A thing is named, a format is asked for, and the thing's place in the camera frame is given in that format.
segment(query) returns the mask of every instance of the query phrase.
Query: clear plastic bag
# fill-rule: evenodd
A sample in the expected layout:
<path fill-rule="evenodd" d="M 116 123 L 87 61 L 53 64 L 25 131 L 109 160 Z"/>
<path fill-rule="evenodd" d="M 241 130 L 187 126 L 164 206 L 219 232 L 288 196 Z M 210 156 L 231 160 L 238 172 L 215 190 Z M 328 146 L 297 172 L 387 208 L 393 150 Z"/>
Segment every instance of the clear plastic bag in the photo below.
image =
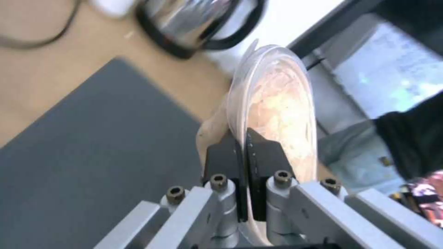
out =
<path fill-rule="evenodd" d="M 244 150 L 246 129 L 251 127 L 266 139 L 280 142 L 300 182 L 315 180 L 316 129 L 307 72 L 287 48 L 268 45 L 255 50 L 255 46 L 256 42 L 242 58 L 228 95 L 198 131 L 202 166 L 207 147 L 219 142 L 228 129 Z M 264 224 L 250 218 L 240 230 L 251 243 L 269 245 Z"/>

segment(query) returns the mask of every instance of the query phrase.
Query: hex socket screw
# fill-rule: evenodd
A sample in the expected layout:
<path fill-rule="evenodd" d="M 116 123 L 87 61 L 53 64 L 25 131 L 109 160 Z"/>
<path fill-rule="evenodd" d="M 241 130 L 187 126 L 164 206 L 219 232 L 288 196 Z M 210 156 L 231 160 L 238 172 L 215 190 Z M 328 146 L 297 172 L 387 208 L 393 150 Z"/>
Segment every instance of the hex socket screw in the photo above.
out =
<path fill-rule="evenodd" d="M 166 199 L 172 205 L 178 205 L 185 198 L 185 189 L 182 186 L 172 186 L 166 192 Z"/>
<path fill-rule="evenodd" d="M 320 181 L 320 185 L 326 188 L 333 195 L 338 195 L 340 193 L 341 184 L 332 178 L 325 178 Z"/>
<path fill-rule="evenodd" d="M 292 174 L 286 170 L 277 170 L 274 174 L 274 183 L 278 188 L 288 188 L 292 183 Z"/>
<path fill-rule="evenodd" d="M 215 174 L 211 176 L 210 184 L 212 190 L 221 192 L 228 187 L 228 178 L 224 174 Z"/>

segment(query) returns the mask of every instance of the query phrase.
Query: table surface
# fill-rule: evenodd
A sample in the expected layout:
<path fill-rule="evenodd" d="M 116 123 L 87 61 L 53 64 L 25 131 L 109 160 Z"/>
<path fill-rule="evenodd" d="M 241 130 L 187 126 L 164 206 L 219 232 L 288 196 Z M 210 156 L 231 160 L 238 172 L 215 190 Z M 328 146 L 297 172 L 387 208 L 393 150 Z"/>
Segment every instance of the table surface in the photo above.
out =
<path fill-rule="evenodd" d="M 0 33 L 43 39 L 57 33 L 73 0 L 0 1 Z M 113 20 L 87 2 L 59 41 L 34 50 L 0 47 L 0 147 L 94 72 L 122 56 L 198 121 L 229 90 L 229 77 L 203 54 L 175 59 L 141 31 L 133 16 Z"/>

